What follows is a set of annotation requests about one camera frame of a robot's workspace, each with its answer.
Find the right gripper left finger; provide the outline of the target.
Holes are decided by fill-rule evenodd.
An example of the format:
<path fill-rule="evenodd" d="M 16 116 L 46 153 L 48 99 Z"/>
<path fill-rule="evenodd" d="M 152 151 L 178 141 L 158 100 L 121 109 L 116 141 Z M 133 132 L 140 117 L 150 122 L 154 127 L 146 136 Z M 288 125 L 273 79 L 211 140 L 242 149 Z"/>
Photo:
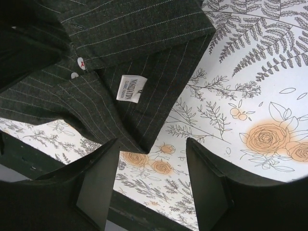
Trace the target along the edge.
<path fill-rule="evenodd" d="M 119 142 L 35 180 L 0 183 L 3 231 L 103 231 L 113 193 Z"/>

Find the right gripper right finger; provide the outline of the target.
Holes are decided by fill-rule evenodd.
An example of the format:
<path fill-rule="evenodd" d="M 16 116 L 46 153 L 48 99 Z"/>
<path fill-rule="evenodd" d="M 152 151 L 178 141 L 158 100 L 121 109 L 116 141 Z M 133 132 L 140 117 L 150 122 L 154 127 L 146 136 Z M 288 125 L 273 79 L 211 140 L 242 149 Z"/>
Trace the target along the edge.
<path fill-rule="evenodd" d="M 186 140 L 198 228 L 201 231 L 305 231 L 308 179 L 271 180 Z"/>

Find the black pinstriped long sleeve shirt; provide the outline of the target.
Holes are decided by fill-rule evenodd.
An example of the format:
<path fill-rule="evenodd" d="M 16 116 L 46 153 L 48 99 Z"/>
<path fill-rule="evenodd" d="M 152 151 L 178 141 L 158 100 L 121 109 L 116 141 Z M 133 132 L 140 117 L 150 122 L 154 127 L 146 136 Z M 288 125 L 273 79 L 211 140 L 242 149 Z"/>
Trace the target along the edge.
<path fill-rule="evenodd" d="M 215 31 L 197 0 L 3 0 L 0 116 L 147 154 Z"/>

